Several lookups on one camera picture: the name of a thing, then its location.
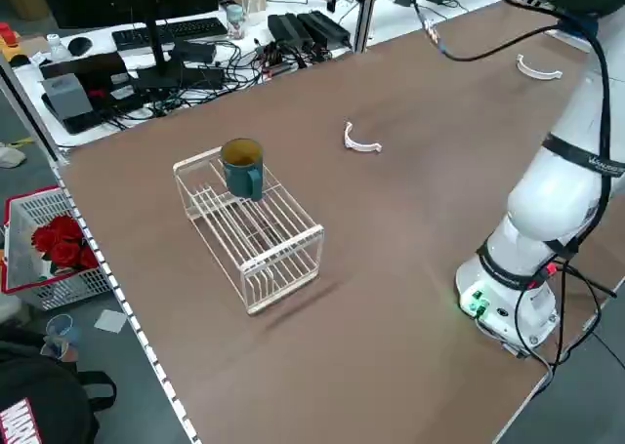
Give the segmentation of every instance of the black keyboard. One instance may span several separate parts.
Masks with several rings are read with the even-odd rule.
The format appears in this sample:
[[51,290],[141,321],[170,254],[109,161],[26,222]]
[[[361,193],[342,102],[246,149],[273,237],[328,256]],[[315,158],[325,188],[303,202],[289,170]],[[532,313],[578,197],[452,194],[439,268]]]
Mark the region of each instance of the black keyboard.
[[[202,20],[170,22],[158,25],[158,36],[163,44],[173,43],[174,40],[185,41],[203,37],[219,37],[228,34],[228,30],[217,18]],[[141,47],[149,47],[147,28],[128,29],[112,33],[117,51],[129,51]]]

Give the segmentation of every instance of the table surface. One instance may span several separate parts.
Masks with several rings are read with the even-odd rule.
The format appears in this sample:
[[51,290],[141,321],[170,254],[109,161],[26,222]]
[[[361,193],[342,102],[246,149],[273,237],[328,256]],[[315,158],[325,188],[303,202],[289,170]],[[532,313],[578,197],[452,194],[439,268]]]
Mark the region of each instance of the table surface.
[[[305,0],[279,0],[274,2],[269,2],[267,10],[265,14],[268,15],[282,15],[284,13],[306,13],[312,10],[320,10],[321,12],[328,15],[330,18],[338,22],[341,17],[353,6],[353,4],[340,0],[337,3],[337,9],[334,14],[331,14],[325,9],[325,2],[323,0],[309,0],[308,5],[300,5],[296,3],[281,3],[281,2],[294,2],[294,1],[305,1]],[[484,7],[486,5],[497,2],[498,0],[458,0],[460,4],[466,8],[468,11],[476,10],[478,8]],[[429,4],[425,0],[419,0],[420,4],[423,4],[424,7],[428,7]],[[454,18],[465,13],[463,8],[447,8],[436,6],[435,10],[439,12],[441,15],[447,18]],[[433,12],[429,12],[424,9],[424,12],[427,14],[429,18],[432,18],[435,22],[440,22],[443,19],[435,15]],[[223,9],[220,9],[218,12],[210,12],[202,15],[192,16],[192,17],[184,17],[178,18],[172,21],[177,20],[197,20],[208,17],[217,17],[220,21],[226,25],[226,13]],[[358,18],[358,7],[354,8],[341,22],[341,25],[345,27],[349,32],[354,33],[356,21]],[[95,55],[95,54],[103,54],[108,52],[114,52],[116,50],[115,44],[111,37],[111,32],[131,29],[132,24],[124,24],[118,25],[106,29],[98,29],[94,31],[90,31],[87,33],[68,36],[63,39],[65,45],[71,41],[74,37],[88,37],[91,39],[93,43],[93,48],[85,55],[85,57]],[[137,22],[135,27],[143,27],[144,24]],[[370,41],[369,45],[375,45],[380,42],[387,41],[389,39],[393,39],[395,37],[401,36],[408,32],[417,30],[420,28],[420,24],[416,19],[414,14],[414,10],[412,8],[404,8],[399,5],[393,3],[392,0],[377,0],[375,4],[375,11],[373,20],[370,28]],[[243,54],[248,52],[252,52],[255,49],[254,39],[258,39],[261,44],[265,45],[272,40],[269,29],[267,28],[266,20],[262,20],[259,24],[255,26],[248,26],[247,35],[244,39],[240,41],[234,41],[236,45],[238,45]],[[347,50],[338,50],[333,54],[340,55],[345,53]],[[216,61],[222,60],[225,61],[228,59],[231,54],[225,48],[218,48],[218,56],[216,57]],[[129,70],[136,70],[137,68],[144,68],[150,65],[154,65],[153,55],[141,55],[141,56],[131,56],[124,57],[126,62],[126,66]],[[119,132],[119,129],[111,124],[102,124],[101,126],[95,127],[88,131],[85,131],[81,134],[72,135],[67,132],[64,126],[59,122],[54,115],[48,110],[44,102],[41,101],[41,95],[44,93],[43,86],[41,86],[41,81],[43,77],[41,76],[41,71],[38,67],[34,65],[25,65],[23,67],[17,68],[15,73],[18,79],[21,82],[26,94],[30,97],[30,100],[35,106],[37,112],[41,115],[43,119],[43,123],[48,127],[50,134],[55,141],[55,143],[59,146],[79,146],[90,141],[98,140],[103,137],[107,137],[109,135],[113,135]],[[134,127],[137,125],[137,121],[122,121],[124,125],[128,127]]]
[[[471,54],[545,22],[498,4],[440,33]],[[563,79],[522,76],[518,53]],[[62,184],[184,423],[211,443],[491,441],[544,371],[475,329],[454,273],[499,223],[583,61],[539,36],[467,65],[413,33],[77,149]],[[344,149],[346,120],[383,151]],[[319,277],[254,317],[186,220],[172,174],[242,135],[326,230]],[[624,232],[608,212],[579,267],[614,286]],[[569,289],[578,332],[592,302]]]

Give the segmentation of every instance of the gray floor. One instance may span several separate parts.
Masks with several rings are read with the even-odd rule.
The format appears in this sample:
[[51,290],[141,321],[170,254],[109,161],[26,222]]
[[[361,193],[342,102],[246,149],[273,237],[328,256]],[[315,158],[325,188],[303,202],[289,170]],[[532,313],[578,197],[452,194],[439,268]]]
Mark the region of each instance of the gray floor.
[[55,309],[32,323],[45,331],[49,317],[61,312],[71,315],[79,329],[80,370],[103,370],[117,384],[117,402],[98,415],[101,428],[96,444],[188,442],[130,325],[126,323],[119,334],[94,327],[104,309],[121,312],[113,294]]
[[[23,34],[46,34],[56,26],[51,19],[18,21],[3,0],[0,21],[10,22]],[[26,137],[15,112],[1,96],[0,114],[5,124],[0,129],[0,141]],[[21,149],[28,157],[26,162],[13,170],[0,170],[0,202],[54,183],[37,146]],[[187,442],[130,326],[127,324],[118,335],[93,327],[105,308],[120,310],[113,295],[102,295],[67,310],[82,330],[80,367],[108,372],[119,387],[115,407],[100,416],[99,444]],[[600,335],[625,359],[624,313],[625,301],[611,302]],[[625,371],[597,340],[589,339],[559,368],[551,387],[527,406],[500,442],[620,444],[625,442],[624,418]]]

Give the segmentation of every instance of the white shoe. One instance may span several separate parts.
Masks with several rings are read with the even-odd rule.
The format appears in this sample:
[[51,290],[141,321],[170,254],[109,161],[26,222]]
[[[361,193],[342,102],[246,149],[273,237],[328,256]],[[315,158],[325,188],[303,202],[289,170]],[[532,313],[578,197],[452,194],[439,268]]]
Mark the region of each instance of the white shoe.
[[0,142],[0,168],[18,167],[25,159],[26,155],[21,151]]

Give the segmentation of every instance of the black backpack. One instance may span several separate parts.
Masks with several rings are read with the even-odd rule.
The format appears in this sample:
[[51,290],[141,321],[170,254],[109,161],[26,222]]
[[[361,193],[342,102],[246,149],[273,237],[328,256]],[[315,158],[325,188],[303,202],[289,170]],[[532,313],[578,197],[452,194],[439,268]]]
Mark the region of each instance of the black backpack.
[[[43,344],[36,334],[0,326],[0,340],[12,343],[0,344],[0,443],[92,444],[100,427],[94,413],[117,396],[110,377],[27,351]],[[89,398],[89,384],[109,385],[112,394]]]

